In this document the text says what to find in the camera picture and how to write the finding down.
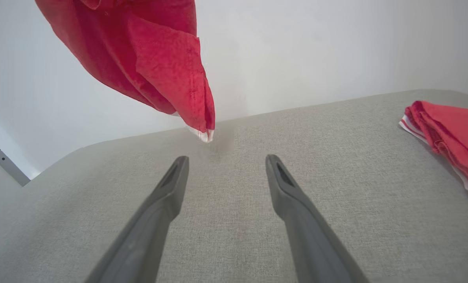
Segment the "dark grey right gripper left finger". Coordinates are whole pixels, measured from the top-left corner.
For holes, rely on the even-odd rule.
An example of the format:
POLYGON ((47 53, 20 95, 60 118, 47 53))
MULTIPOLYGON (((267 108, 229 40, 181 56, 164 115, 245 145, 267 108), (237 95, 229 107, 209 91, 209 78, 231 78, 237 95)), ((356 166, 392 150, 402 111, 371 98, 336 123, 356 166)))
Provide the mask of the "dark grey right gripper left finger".
POLYGON ((179 215, 189 158, 173 161, 156 188, 85 280, 87 283, 154 283, 171 222, 179 215))

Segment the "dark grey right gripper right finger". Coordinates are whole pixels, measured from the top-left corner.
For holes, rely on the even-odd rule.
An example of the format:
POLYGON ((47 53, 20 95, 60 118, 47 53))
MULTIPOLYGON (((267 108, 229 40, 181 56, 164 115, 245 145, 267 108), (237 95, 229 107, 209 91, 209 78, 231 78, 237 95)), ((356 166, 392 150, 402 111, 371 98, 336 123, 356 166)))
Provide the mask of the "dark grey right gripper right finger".
POLYGON ((367 283, 369 280, 281 159, 265 167, 275 213, 283 220, 300 283, 367 283))

